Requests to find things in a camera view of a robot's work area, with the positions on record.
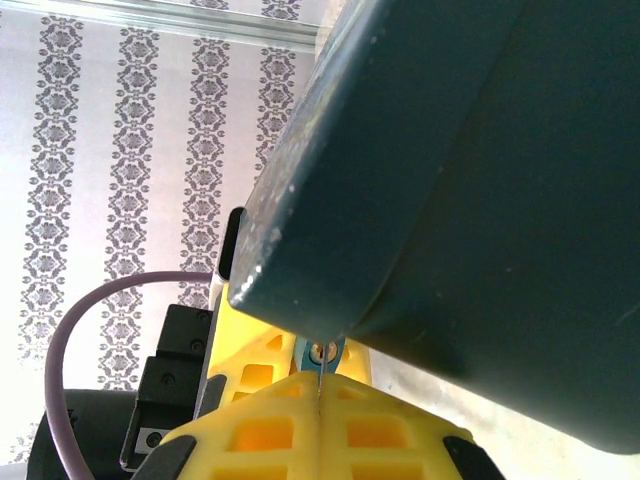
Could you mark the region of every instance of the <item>black plastic part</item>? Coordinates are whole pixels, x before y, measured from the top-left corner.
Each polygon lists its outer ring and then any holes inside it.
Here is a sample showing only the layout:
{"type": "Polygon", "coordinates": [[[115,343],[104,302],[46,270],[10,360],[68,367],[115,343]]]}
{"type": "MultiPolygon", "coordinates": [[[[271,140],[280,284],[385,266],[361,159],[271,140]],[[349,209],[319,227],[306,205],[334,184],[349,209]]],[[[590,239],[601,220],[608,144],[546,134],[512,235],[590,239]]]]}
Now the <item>black plastic part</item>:
{"type": "Polygon", "coordinates": [[[460,437],[442,440],[462,480],[505,480],[487,452],[460,437]]]}
{"type": "Polygon", "coordinates": [[[231,304],[640,453],[640,3],[340,22],[247,204],[231,304]]]}
{"type": "Polygon", "coordinates": [[[229,281],[229,278],[231,277],[233,254],[236,249],[240,223],[245,212],[246,210],[244,207],[236,207],[231,210],[229,219],[227,220],[227,230],[224,233],[222,249],[220,250],[220,259],[218,260],[218,275],[226,281],[229,281]]]}
{"type": "MultiPolygon", "coordinates": [[[[135,392],[66,390],[73,433],[96,480],[126,480],[120,467],[122,441],[135,403],[135,392]]],[[[67,480],[49,430],[42,417],[31,447],[27,480],[67,480]]]]}
{"type": "Polygon", "coordinates": [[[164,436],[193,419],[211,324],[212,312],[169,306],[156,355],[147,359],[140,381],[122,447],[123,468],[134,471],[144,461],[149,435],[164,436]],[[139,439],[141,429],[146,439],[139,439]]]}
{"type": "Polygon", "coordinates": [[[202,395],[202,402],[200,403],[200,409],[197,412],[198,417],[202,417],[218,409],[226,384],[227,377],[225,375],[214,375],[207,380],[202,395]]]}
{"type": "Polygon", "coordinates": [[[190,435],[174,438],[155,448],[133,476],[134,480],[177,480],[196,446],[190,435]]]}

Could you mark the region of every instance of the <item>small hole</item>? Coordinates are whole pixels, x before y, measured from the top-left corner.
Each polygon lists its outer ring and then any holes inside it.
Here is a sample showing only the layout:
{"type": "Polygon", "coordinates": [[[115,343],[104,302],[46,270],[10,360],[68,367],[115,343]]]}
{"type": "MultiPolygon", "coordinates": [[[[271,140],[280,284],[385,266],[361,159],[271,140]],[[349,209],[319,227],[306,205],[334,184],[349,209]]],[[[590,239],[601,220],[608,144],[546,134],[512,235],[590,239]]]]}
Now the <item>small hole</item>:
{"type": "Polygon", "coordinates": [[[352,465],[353,480],[423,480],[422,465],[409,463],[369,463],[352,465]]]}
{"type": "Polygon", "coordinates": [[[240,400],[241,398],[248,397],[249,395],[251,394],[247,392],[236,392],[233,394],[233,398],[231,399],[231,401],[235,402],[236,400],[240,400]]]}
{"type": "Polygon", "coordinates": [[[212,480],[287,480],[287,467],[220,469],[212,480]]]}
{"type": "Polygon", "coordinates": [[[369,415],[347,421],[347,444],[351,448],[403,448],[408,446],[405,428],[394,417],[369,415]]]}
{"type": "Polygon", "coordinates": [[[293,420],[288,417],[256,418],[236,427],[230,452],[264,452],[291,448],[293,420]]]}
{"type": "Polygon", "coordinates": [[[273,383],[273,367],[271,365],[245,365],[240,377],[240,385],[243,387],[260,389],[273,383]]]}
{"type": "Polygon", "coordinates": [[[147,446],[150,448],[156,448],[158,445],[160,445],[161,441],[162,434],[160,432],[151,432],[149,435],[147,435],[147,438],[145,440],[147,446]]]}
{"type": "Polygon", "coordinates": [[[278,335],[269,343],[267,343],[267,349],[269,350],[282,350],[282,335],[278,335]]]}
{"type": "Polygon", "coordinates": [[[351,390],[350,388],[341,388],[338,392],[338,398],[341,400],[362,400],[366,398],[366,395],[351,390]]]}

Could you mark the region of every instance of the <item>wallpaper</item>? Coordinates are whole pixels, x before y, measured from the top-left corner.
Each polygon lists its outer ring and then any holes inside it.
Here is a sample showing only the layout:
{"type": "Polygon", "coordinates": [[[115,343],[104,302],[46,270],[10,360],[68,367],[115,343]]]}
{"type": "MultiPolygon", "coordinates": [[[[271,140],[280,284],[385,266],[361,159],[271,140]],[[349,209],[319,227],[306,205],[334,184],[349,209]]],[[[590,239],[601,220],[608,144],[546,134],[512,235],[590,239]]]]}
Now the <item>wallpaper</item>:
{"type": "MultiPolygon", "coordinates": [[[[292,19],[305,11],[300,0],[260,8],[292,19]]],[[[76,300],[123,275],[213,269],[225,218],[248,197],[313,61],[2,11],[0,465],[28,457],[47,345],[76,300]]],[[[167,306],[206,298],[207,285],[160,284],[96,306],[71,339],[65,385],[135,389],[167,306]]]]}

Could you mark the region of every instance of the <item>purple cable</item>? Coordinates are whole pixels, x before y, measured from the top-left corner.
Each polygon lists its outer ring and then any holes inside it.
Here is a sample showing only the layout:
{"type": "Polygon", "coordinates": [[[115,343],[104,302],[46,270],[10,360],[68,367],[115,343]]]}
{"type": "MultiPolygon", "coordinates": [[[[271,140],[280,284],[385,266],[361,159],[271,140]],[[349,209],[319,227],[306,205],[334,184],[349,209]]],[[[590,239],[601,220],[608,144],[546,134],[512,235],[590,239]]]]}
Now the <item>purple cable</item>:
{"type": "Polygon", "coordinates": [[[211,277],[211,273],[201,272],[149,272],[119,278],[85,295],[62,318],[47,351],[44,397],[51,436],[70,480],[94,480],[71,428],[62,381],[64,352],[76,324],[95,304],[126,288],[159,282],[211,282],[211,277]]]}

